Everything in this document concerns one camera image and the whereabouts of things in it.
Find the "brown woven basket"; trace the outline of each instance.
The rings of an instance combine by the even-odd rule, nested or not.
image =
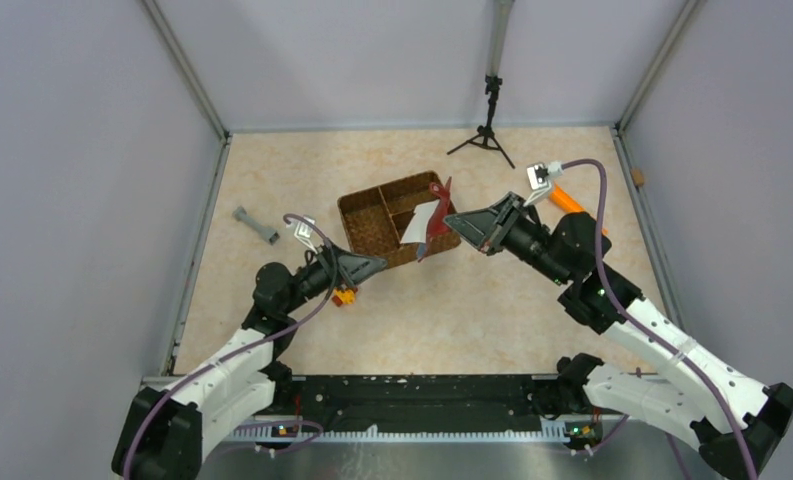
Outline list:
[[[399,240],[414,216],[414,207],[436,199],[428,191],[431,182],[441,183],[437,173],[429,170],[337,199],[349,248],[386,259],[387,268],[415,262],[417,245],[402,245]],[[456,213],[454,204],[449,204],[447,213]],[[434,237],[428,254],[451,250],[460,243],[455,232]]]

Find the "small wooden block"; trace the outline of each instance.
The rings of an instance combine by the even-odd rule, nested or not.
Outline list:
[[[643,186],[644,183],[646,183],[646,178],[643,176],[643,170],[637,167],[632,167],[631,174],[632,174],[632,184],[635,187],[640,188]]]

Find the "gray dumbbell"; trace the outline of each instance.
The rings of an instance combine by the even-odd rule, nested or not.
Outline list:
[[[274,244],[278,241],[279,235],[278,232],[275,231],[272,227],[267,227],[265,225],[261,225],[258,223],[254,218],[250,217],[248,213],[246,213],[246,209],[243,207],[237,207],[232,214],[237,221],[243,222],[252,230],[258,232],[258,235],[264,239],[265,242],[269,243],[270,245]]]

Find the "white wall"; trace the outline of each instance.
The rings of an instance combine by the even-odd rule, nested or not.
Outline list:
[[[231,130],[474,127],[492,0],[162,0]],[[683,0],[518,0],[499,124],[616,121]]]
[[[217,153],[139,2],[0,0],[0,479],[108,478]]]
[[[708,2],[629,142],[688,329],[793,387],[793,0]],[[793,424],[764,478],[793,479]]]

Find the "white paper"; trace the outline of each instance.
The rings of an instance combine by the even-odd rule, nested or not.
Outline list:
[[[428,221],[434,215],[434,210],[440,200],[421,203],[414,207],[414,218],[408,224],[405,234],[402,235],[402,243],[425,243],[425,233],[428,229]]]

